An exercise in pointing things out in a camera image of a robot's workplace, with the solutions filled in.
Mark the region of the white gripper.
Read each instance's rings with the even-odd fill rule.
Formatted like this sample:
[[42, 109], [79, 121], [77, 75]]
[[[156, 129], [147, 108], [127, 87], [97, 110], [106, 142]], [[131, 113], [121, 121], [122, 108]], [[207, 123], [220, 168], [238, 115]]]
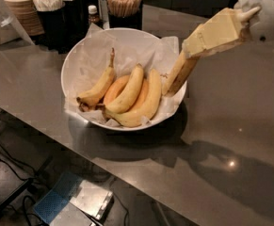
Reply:
[[234, 48], [249, 36], [253, 40], [274, 40], [274, 0], [237, 0], [234, 8], [224, 8], [200, 24], [183, 41], [187, 58], [208, 57]]

